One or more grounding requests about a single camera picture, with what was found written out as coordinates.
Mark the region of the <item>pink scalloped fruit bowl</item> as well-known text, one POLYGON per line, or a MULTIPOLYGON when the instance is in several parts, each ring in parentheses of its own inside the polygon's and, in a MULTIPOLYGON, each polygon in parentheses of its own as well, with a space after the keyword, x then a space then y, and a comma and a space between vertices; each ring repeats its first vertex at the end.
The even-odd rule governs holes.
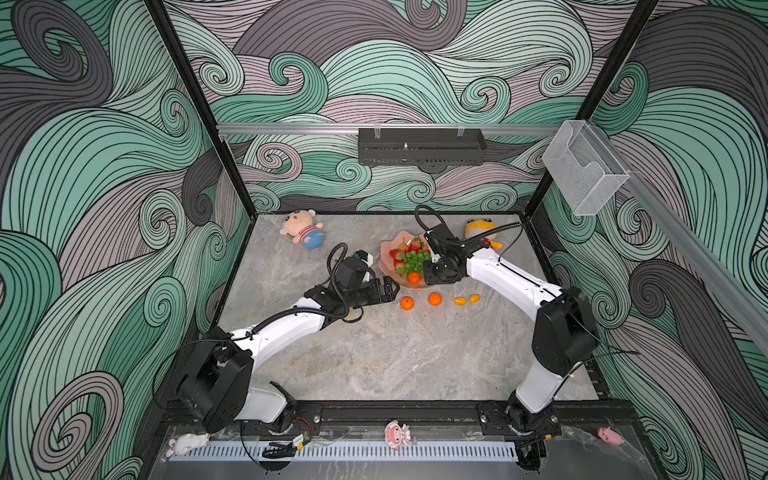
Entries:
POLYGON ((400 232, 380 246, 379 267, 385 275, 410 289, 425 289, 426 262, 431 261, 431 248, 423 235, 400 232))

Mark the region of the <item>green grape bunch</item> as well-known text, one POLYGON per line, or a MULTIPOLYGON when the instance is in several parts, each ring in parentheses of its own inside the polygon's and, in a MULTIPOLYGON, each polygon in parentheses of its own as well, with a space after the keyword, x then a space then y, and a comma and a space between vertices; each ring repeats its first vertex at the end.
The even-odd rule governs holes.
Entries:
POLYGON ((395 272, 405 278, 407 278, 408 274, 411 272, 418 272, 421 275, 424 271, 424 263, 432 261, 431 253, 427 251, 402 252, 400 258, 405 260, 406 268, 401 271, 395 270, 395 272))

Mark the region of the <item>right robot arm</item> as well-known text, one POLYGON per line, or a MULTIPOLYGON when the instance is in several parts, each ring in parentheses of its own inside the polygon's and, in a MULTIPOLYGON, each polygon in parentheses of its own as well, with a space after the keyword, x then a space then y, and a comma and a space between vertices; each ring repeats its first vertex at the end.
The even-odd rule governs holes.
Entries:
POLYGON ((588 296, 576 287, 562 288, 536 277, 479 238, 456 238, 445 224, 428 229, 424 238, 432 252, 432 259, 424 263, 427 284, 479 281, 532 320, 533 363, 509 400, 516 428, 529 430, 598 346, 588 296))

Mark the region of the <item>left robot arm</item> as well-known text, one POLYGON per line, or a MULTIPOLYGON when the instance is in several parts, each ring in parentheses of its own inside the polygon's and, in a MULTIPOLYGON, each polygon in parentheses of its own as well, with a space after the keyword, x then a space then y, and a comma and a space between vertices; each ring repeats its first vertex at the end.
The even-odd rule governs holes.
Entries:
POLYGON ((255 422, 272 432, 290 428, 297 401, 281 385, 251 381, 253 372, 294 342, 337 321, 353 323, 350 312, 397 299, 400 285, 378 277, 357 255, 331 268, 329 280, 304 293, 293 306, 245 329, 211 329, 194 347, 176 394, 208 433, 234 422, 255 422))

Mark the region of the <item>yellow chick plush toy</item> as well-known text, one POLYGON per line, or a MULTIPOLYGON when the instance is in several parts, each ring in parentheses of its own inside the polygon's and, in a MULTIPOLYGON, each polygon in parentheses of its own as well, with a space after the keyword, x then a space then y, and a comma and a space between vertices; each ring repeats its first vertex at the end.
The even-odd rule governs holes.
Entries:
POLYGON ((500 250, 503 244, 495 240, 496 234, 490 233, 490 230, 494 229, 495 225, 489 219, 472 219, 469 220, 465 226, 464 239, 470 239, 477 235, 480 239, 494 250, 500 250))

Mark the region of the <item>pink pig plush toy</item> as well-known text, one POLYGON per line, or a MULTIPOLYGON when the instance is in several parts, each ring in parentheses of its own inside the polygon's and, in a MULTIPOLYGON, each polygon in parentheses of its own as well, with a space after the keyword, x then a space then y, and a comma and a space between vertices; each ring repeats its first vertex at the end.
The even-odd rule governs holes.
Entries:
POLYGON ((314 250, 324 244, 323 223, 315 222, 315 210, 296 210, 283 220, 279 233, 290 236, 294 244, 300 244, 307 250, 314 250))

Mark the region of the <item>pink octopus figurine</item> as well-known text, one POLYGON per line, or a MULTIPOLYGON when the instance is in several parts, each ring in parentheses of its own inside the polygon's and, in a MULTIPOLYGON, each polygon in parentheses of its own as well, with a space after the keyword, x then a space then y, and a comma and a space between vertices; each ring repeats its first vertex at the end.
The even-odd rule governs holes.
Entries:
POLYGON ((385 442, 387 446, 395 451, 411 443, 412 435, 410 426, 401 424, 398 420, 392 420, 385 426, 385 442))

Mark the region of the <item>pink pig toy small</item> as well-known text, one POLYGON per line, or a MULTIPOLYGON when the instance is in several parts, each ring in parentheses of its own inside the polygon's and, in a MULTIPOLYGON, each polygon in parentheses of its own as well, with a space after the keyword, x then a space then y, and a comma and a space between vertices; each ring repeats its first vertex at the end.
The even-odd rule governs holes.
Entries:
POLYGON ((610 427, 602 427, 597 430, 597 436, 605 443, 613 446, 622 446, 625 443, 620 433, 610 427))

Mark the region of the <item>white mouse toy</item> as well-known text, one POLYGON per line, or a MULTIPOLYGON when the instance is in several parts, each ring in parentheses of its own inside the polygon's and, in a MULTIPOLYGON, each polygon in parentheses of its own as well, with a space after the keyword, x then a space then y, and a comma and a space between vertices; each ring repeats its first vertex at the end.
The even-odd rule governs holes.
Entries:
POLYGON ((209 434, 187 433, 179 437, 171 438, 168 441, 168 450, 165 453, 166 458, 174 456, 184 456, 193 450, 205 447, 210 442, 209 434))

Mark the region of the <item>black wall tray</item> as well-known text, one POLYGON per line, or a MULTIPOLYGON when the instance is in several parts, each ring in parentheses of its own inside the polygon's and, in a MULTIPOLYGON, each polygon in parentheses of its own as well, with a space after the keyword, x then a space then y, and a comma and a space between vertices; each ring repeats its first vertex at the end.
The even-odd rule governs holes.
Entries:
POLYGON ((358 160, 368 166, 417 166, 428 172, 448 166, 478 166, 488 146, 480 129, 361 128, 358 160))

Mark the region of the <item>aluminium rail back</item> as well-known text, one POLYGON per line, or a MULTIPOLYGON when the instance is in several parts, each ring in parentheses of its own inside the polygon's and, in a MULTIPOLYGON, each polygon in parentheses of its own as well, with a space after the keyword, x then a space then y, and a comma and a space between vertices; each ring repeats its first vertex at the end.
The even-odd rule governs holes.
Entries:
POLYGON ((467 129, 479 129, 484 135, 489 136, 553 136, 560 129, 560 125, 531 125, 531 124, 382 124, 382 123, 285 123, 285 122, 259 122, 259 123, 218 123, 217 131, 220 135, 354 135, 360 129, 450 129, 456 133, 467 129))

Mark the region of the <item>aluminium rail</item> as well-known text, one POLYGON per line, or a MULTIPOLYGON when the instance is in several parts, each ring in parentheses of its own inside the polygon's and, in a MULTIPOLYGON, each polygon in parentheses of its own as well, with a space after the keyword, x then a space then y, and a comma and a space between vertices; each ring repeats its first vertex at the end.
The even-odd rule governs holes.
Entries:
POLYGON ((484 135, 489 136, 553 136, 560 129, 560 125, 531 125, 531 124, 382 124, 382 123, 285 123, 285 122, 259 122, 259 123, 218 123, 217 131, 220 135, 354 135, 360 129, 450 129, 456 133, 467 129, 479 129, 484 135))
POLYGON ((704 281, 708 291, 762 352, 767 351, 767 298, 727 269, 696 235, 696 229, 719 212, 714 182, 691 187, 663 152, 634 134, 621 134, 617 143, 592 122, 587 122, 596 156, 616 167, 627 179, 624 186, 641 203, 658 228, 687 264, 704 281))

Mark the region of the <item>clear plastic wall bin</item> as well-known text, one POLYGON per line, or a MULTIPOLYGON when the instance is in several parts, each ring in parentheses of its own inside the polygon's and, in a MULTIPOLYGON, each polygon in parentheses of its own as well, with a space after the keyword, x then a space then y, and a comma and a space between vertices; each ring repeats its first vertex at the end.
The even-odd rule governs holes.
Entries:
POLYGON ((564 121, 543 154, 553 182, 575 216, 596 216, 629 179, 605 132, 586 120, 564 121))

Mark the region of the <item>aluminium rail right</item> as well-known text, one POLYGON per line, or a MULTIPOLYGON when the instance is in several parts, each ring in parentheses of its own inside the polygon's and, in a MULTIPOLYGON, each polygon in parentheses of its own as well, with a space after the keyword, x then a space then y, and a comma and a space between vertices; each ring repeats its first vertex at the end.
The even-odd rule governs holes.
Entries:
POLYGON ((767 298, 727 269, 696 235, 696 229, 719 212, 714 182, 691 187, 663 152, 634 134, 621 134, 617 143, 592 122, 587 122, 596 156, 616 167, 627 179, 624 186, 641 203, 658 228, 687 264, 704 281, 708 291, 762 352, 767 351, 767 298))

